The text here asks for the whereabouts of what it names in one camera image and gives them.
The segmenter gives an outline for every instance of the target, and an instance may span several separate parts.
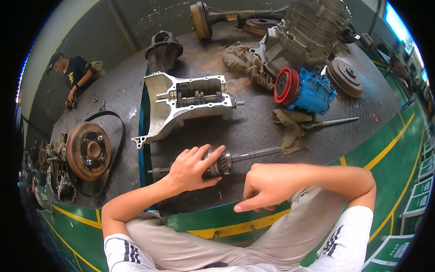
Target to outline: green floor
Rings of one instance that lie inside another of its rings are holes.
[[[399,215],[405,208],[418,174],[420,149],[423,134],[426,133],[424,111],[416,99],[366,142],[331,163],[365,167],[372,171],[376,180],[377,198],[367,258],[381,244],[383,236],[398,234]],[[203,237],[217,231],[217,240],[221,242],[253,241],[267,230],[268,227],[264,226],[270,225],[268,222],[276,220],[274,214],[283,214],[290,208],[285,203],[274,212],[236,214],[233,206],[174,215],[168,219],[168,224],[179,231],[202,230],[196,234]],[[49,223],[49,228],[55,231],[53,235],[57,244],[80,271],[108,270],[99,214],[93,209],[65,205],[54,207],[53,216],[43,213],[44,223]],[[316,250],[307,255],[301,264],[311,264],[316,258]]]

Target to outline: rusty brake drum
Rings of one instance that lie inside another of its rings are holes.
[[[82,122],[69,133],[66,153],[67,162],[77,177],[94,181],[109,167],[109,138],[96,123]]]

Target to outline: pulley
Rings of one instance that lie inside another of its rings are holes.
[[[364,83],[357,70],[342,60],[334,59],[326,67],[326,76],[337,91],[351,98],[359,98],[364,92]]]
[[[82,180],[98,179],[110,163],[110,142],[106,132],[96,123],[78,124],[67,138],[67,162]]]
[[[277,103],[288,105],[298,93],[299,75],[294,69],[284,67],[278,74],[274,87]]]

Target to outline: aluminum gearbox case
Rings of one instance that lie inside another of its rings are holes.
[[[156,72],[144,77],[150,97],[150,129],[148,135],[132,138],[138,149],[144,144],[164,139],[184,120],[222,115],[228,119],[237,102],[227,92],[223,75],[201,78],[176,78]]]
[[[340,36],[351,22],[351,13],[342,0],[291,0],[281,22],[251,49],[268,73],[276,77],[283,67],[322,70],[344,49]]]

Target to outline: cloth rag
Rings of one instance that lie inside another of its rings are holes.
[[[238,41],[225,50],[222,61],[231,71],[245,72],[252,82],[273,91],[274,80],[264,70],[260,58],[249,52],[251,48]]]
[[[290,155],[302,148],[307,148],[302,141],[302,136],[305,135],[305,131],[299,124],[313,121],[313,117],[301,112],[286,109],[273,110],[273,117],[275,124],[283,124],[286,127],[284,137],[280,142],[280,148],[284,154]]]

